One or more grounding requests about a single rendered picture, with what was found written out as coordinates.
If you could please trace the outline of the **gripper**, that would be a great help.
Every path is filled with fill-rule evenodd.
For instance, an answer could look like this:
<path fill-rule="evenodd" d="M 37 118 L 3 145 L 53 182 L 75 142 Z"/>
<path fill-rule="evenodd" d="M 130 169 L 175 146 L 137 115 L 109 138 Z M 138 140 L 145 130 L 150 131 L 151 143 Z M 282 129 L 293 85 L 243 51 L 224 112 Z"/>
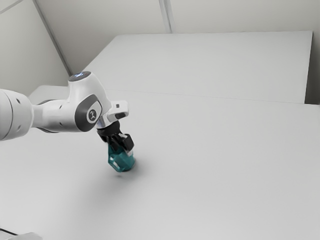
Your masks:
<path fill-rule="evenodd" d="M 102 141 L 108 143 L 113 151 L 118 151 L 122 146 L 126 152 L 130 152 L 135 146 L 131 135 L 121 132 L 119 122 L 113 122 L 107 127 L 97 129 L 97 133 Z"/>

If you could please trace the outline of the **teal faceted mug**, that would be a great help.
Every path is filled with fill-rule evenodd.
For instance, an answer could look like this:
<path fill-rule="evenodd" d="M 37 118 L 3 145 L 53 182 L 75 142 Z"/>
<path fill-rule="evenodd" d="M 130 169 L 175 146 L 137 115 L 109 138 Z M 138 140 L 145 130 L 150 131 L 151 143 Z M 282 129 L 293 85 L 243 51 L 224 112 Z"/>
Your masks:
<path fill-rule="evenodd" d="M 129 155 L 120 146 L 114 150 L 111 145 L 108 146 L 108 163 L 118 173 L 130 171 L 136 164 L 133 153 Z"/>

